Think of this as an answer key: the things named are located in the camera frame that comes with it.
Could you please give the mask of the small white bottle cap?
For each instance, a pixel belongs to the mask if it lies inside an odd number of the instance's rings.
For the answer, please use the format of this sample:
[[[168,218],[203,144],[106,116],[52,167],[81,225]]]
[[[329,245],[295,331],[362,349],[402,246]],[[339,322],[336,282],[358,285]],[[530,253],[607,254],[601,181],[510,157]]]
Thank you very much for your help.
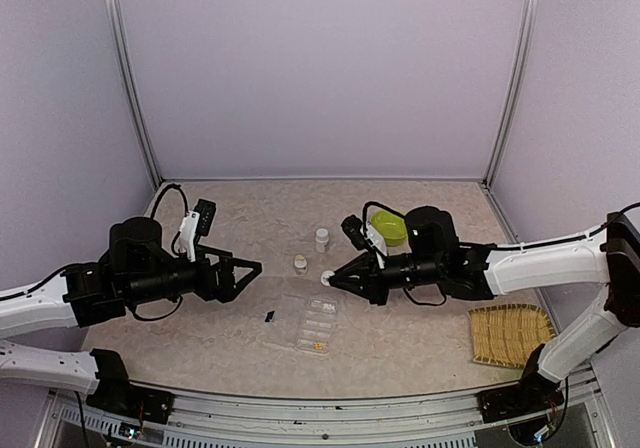
[[[329,286],[330,285],[330,278],[333,277],[333,276],[334,276],[334,272],[333,271],[331,271],[331,270],[324,271],[321,274],[321,278],[320,278],[321,284],[323,286]]]

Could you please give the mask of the small white pill bottle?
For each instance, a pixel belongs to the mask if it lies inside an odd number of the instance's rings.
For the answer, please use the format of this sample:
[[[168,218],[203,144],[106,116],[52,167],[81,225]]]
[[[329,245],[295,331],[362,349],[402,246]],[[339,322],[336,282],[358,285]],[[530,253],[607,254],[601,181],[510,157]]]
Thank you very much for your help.
[[[295,273],[299,276],[304,276],[308,269],[308,262],[305,256],[298,254],[294,257],[293,267]]]

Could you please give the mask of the large white pill bottle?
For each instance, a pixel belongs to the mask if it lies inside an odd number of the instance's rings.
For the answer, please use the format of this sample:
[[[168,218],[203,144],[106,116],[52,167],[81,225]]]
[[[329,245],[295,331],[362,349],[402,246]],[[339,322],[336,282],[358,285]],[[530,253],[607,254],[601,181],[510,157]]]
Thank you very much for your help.
[[[315,249],[319,253],[325,253],[330,241],[329,231],[326,228],[319,228],[315,232]]]

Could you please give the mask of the clear plastic pill organizer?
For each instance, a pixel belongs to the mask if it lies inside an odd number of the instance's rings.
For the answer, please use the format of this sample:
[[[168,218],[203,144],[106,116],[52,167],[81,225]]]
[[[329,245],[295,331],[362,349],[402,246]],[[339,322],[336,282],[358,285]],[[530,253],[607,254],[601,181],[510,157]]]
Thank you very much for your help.
[[[336,310],[325,311],[324,303],[334,304]],[[265,343],[315,355],[329,353],[338,315],[336,301],[321,296],[284,294],[270,306],[269,311],[274,311],[275,317],[272,322],[263,323]],[[323,350],[314,350],[314,343],[322,343]]]

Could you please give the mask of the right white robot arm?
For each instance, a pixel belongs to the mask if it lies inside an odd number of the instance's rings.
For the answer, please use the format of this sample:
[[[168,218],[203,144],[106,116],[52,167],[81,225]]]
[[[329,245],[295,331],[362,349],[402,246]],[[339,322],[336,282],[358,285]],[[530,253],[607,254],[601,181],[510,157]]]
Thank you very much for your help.
[[[435,285],[444,298],[486,301],[530,288],[596,283],[589,307],[552,341],[536,348],[511,394],[523,412],[535,410],[583,361],[620,333],[639,325],[639,232],[623,211],[575,235],[533,243],[497,245],[460,241],[452,216],[434,206],[401,217],[409,252],[391,255],[364,217],[341,228],[359,256],[321,280],[386,304],[391,290]]]

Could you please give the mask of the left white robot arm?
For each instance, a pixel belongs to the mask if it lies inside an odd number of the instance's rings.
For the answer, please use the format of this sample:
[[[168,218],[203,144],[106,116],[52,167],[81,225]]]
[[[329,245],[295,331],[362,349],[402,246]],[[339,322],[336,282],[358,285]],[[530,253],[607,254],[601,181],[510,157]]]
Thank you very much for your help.
[[[192,256],[162,246],[161,225],[146,217],[115,224],[109,248],[96,262],[66,265],[31,285],[1,293],[1,378],[84,395],[98,391],[121,413],[140,402],[120,355],[92,349],[60,352],[19,345],[13,337],[48,328],[86,328],[160,300],[185,295],[227,303],[262,271],[256,261],[197,246]]]

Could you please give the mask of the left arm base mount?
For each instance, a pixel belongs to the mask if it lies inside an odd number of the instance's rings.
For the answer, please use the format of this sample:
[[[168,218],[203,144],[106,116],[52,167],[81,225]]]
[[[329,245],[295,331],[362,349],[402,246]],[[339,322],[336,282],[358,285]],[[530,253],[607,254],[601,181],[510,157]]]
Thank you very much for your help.
[[[92,349],[97,366],[97,388],[86,396],[86,403],[124,417],[166,425],[175,395],[169,391],[133,384],[123,360],[115,351]]]

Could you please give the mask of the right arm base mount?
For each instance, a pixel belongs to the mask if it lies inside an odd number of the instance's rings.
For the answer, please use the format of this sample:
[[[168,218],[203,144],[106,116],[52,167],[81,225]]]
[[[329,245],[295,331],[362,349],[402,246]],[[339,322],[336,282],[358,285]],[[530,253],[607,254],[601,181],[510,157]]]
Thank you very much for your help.
[[[477,394],[477,399],[483,422],[493,423],[562,405],[565,395],[559,382],[534,373],[515,384],[483,390]]]

